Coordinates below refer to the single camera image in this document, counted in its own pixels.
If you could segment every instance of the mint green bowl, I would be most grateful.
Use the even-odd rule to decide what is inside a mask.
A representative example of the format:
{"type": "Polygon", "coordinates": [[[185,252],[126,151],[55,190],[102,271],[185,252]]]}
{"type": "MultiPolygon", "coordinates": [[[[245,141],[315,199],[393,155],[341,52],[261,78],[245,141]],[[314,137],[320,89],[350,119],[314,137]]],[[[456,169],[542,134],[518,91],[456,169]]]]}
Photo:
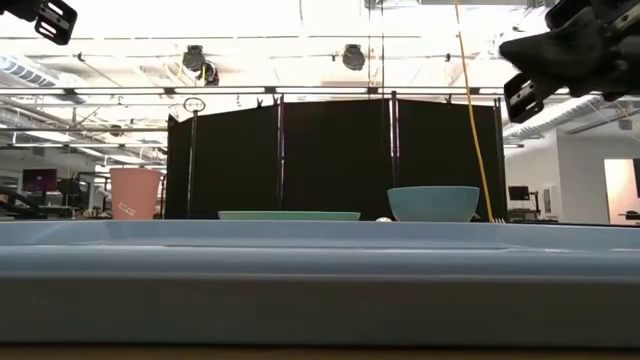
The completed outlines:
{"type": "Polygon", "coordinates": [[[220,220],[358,221],[360,213],[330,211],[220,211],[220,220]]]}

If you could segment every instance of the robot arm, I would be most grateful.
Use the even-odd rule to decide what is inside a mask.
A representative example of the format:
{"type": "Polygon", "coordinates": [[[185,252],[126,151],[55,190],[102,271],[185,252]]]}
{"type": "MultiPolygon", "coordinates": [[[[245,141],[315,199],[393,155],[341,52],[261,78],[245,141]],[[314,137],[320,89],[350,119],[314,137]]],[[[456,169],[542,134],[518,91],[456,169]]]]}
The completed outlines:
{"type": "Polygon", "coordinates": [[[58,45],[71,40],[78,13],[63,0],[0,0],[0,15],[9,12],[36,22],[36,32],[58,45]]]}
{"type": "Polygon", "coordinates": [[[504,85],[512,122],[542,111],[564,87],[572,97],[595,91],[606,101],[640,92],[640,0],[562,0],[545,20],[548,32],[500,46],[521,71],[504,85]]]}

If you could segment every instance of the light blue table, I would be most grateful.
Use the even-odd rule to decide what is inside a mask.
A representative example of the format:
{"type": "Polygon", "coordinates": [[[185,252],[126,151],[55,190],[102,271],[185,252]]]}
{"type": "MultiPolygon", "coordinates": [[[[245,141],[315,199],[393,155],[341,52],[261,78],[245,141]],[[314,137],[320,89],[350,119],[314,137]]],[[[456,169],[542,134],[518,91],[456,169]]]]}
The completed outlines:
{"type": "Polygon", "coordinates": [[[640,347],[640,231],[0,223],[0,342],[640,347]]]}

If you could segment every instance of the wooden surface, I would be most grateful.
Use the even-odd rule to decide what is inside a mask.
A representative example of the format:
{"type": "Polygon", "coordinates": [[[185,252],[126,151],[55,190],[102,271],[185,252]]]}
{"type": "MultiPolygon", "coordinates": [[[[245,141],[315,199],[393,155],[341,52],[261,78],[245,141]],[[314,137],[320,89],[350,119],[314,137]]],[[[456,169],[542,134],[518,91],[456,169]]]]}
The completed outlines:
{"type": "Polygon", "coordinates": [[[456,351],[456,350],[316,350],[229,349],[204,347],[0,347],[0,359],[47,360],[506,360],[640,359],[640,353],[456,351]]]}

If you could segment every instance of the black partition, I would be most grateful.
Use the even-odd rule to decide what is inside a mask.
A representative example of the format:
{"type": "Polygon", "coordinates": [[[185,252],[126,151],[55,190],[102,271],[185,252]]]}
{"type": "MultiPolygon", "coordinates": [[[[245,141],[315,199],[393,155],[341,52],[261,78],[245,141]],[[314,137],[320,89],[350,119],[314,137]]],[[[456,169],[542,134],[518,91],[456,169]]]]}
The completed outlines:
{"type": "MultiPolygon", "coordinates": [[[[506,218],[502,125],[497,106],[474,106],[494,217],[506,218]]],[[[482,179],[467,105],[398,100],[398,181],[407,186],[475,186],[482,179]]],[[[477,209],[488,219],[480,191],[477,209]]]]}
{"type": "MultiPolygon", "coordinates": [[[[169,128],[168,218],[187,214],[190,128],[191,120],[169,128]],[[183,126],[189,129],[186,140],[183,126]],[[175,142],[172,129],[180,133],[173,134],[175,142]]],[[[277,107],[200,116],[192,217],[216,219],[221,210],[278,210],[278,157],[277,107]]]]}
{"type": "Polygon", "coordinates": [[[391,216],[388,101],[285,104],[283,128],[284,210],[391,216]]]}
{"type": "Polygon", "coordinates": [[[167,127],[169,151],[167,154],[167,194],[164,217],[166,219],[186,219],[191,121],[180,123],[169,115],[167,127]]]}

